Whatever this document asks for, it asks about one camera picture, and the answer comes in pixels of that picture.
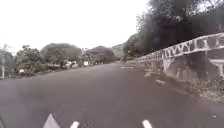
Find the sky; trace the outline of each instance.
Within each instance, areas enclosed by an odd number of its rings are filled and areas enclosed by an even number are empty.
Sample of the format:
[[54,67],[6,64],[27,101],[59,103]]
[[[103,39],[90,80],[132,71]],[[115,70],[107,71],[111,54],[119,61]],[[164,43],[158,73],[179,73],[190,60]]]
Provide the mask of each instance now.
[[148,0],[0,0],[0,47],[49,43],[111,47],[136,32]]

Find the road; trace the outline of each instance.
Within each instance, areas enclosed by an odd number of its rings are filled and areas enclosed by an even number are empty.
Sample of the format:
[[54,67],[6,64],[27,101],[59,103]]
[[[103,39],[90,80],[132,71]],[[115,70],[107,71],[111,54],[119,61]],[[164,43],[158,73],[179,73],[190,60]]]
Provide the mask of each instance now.
[[223,128],[223,105],[159,86],[136,68],[107,64],[0,81],[7,128],[42,128],[51,113],[61,128]]

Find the bridge railing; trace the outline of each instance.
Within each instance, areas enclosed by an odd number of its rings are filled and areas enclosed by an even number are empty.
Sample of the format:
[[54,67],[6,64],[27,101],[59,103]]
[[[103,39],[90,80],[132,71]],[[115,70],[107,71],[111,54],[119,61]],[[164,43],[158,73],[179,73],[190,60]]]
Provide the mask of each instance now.
[[129,62],[147,62],[169,59],[199,51],[209,51],[224,48],[224,33],[198,37],[145,56],[136,58]]

